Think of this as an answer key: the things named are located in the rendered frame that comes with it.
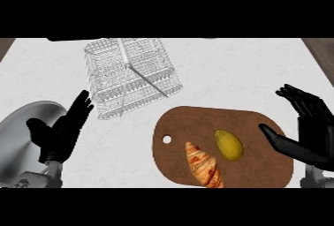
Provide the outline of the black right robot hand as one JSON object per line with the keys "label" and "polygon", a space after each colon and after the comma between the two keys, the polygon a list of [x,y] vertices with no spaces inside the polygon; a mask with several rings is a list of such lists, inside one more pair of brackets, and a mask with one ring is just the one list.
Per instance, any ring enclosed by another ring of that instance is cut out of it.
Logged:
{"label": "black right robot hand", "polygon": [[334,171],[334,114],[324,100],[289,84],[275,93],[290,101],[299,114],[299,140],[259,124],[274,150],[318,169]]}

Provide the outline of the yellow lemon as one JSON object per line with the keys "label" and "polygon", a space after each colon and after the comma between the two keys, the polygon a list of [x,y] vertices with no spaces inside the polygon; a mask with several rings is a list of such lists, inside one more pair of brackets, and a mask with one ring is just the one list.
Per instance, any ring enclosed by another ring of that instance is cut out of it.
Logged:
{"label": "yellow lemon", "polygon": [[238,137],[228,131],[215,132],[218,149],[223,157],[237,161],[243,157],[243,144]]}

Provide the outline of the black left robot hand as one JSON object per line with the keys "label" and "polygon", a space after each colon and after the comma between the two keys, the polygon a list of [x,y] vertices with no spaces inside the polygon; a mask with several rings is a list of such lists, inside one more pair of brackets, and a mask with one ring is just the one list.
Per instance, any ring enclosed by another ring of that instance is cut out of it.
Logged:
{"label": "black left robot hand", "polygon": [[93,108],[95,105],[89,98],[89,91],[83,90],[67,114],[59,117],[54,126],[48,126],[37,118],[28,119],[27,127],[31,142],[40,147],[40,163],[51,161],[64,163],[70,159],[80,132]]}

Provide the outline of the grey metal bowl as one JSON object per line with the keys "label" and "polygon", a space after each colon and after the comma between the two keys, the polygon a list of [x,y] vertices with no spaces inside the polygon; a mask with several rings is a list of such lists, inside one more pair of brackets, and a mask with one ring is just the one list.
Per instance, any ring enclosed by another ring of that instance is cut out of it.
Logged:
{"label": "grey metal bowl", "polygon": [[48,165],[39,162],[40,149],[31,142],[27,121],[40,119],[52,126],[67,113],[58,102],[33,102],[15,110],[0,122],[0,187],[27,171],[40,173]]}

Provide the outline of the brown wooden cutting board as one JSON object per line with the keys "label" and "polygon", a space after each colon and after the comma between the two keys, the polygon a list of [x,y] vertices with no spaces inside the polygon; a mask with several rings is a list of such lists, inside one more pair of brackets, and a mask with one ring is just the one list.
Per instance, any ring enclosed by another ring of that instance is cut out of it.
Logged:
{"label": "brown wooden cutting board", "polygon": [[[274,150],[260,124],[281,130],[274,120],[253,111],[187,106],[170,109],[161,115],[153,135],[153,156],[163,175],[178,184],[200,184],[185,157],[185,143],[191,142],[218,158],[228,188],[286,187],[294,173],[294,160]],[[244,156],[237,161],[228,160],[218,150],[218,130],[240,138]]]}

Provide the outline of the golden croissant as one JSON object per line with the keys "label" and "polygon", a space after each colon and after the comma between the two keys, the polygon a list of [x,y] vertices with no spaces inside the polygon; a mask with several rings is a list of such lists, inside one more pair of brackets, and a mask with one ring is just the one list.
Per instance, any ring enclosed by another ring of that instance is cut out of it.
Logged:
{"label": "golden croissant", "polygon": [[185,143],[187,162],[192,175],[204,187],[223,188],[223,178],[218,168],[218,159],[191,142]]}

